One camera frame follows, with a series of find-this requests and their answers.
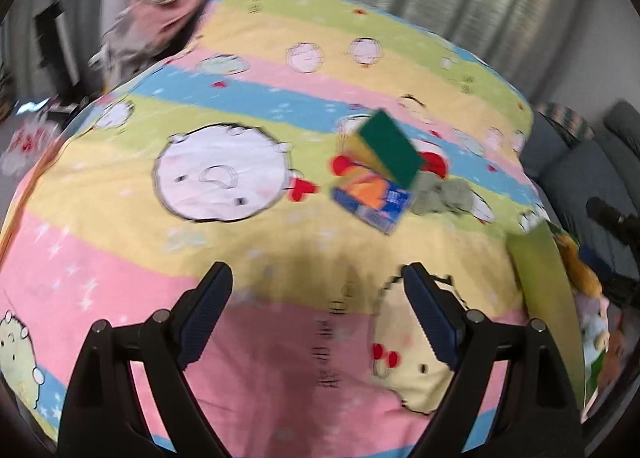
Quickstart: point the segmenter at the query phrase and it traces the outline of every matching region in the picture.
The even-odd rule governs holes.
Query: plastic bag
[[[6,176],[23,177],[59,134],[58,125],[47,122],[46,112],[27,116],[0,156],[0,171]]]

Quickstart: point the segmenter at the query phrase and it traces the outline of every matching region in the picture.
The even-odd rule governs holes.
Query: wall
[[[584,0],[542,97],[597,121],[619,99],[640,110],[640,16],[629,0]]]

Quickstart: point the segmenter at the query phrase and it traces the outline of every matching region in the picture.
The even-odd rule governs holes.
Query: cartoon ear
[[[36,384],[38,384],[39,386],[44,384],[44,375],[38,368],[34,368],[32,373],[33,373],[33,380],[36,381]]]
[[[186,134],[184,133],[176,133],[176,134],[172,134],[172,136],[169,137],[169,143],[170,144],[178,144],[179,142],[182,142],[184,140],[187,139]]]

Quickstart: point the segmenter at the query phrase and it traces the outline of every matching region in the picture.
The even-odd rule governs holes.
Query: bed sheet
[[[385,236],[332,202],[332,159],[378,108],[468,181],[472,214],[406,213]],[[393,283],[401,264],[524,322],[505,236],[543,215],[517,159],[530,108],[424,29],[346,0],[210,0],[185,51],[85,116],[23,182],[2,238],[0,370],[52,440],[92,322],[170,308],[214,261],[234,292],[186,377],[233,456],[408,453],[451,374]],[[497,365],[467,447],[503,378]]]

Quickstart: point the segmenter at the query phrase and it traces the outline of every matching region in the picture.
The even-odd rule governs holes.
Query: red circle
[[[400,365],[400,354],[398,352],[389,352],[386,356],[386,364],[390,368],[396,368]]]
[[[385,354],[385,347],[382,344],[374,343],[372,347],[373,360],[379,361]]]

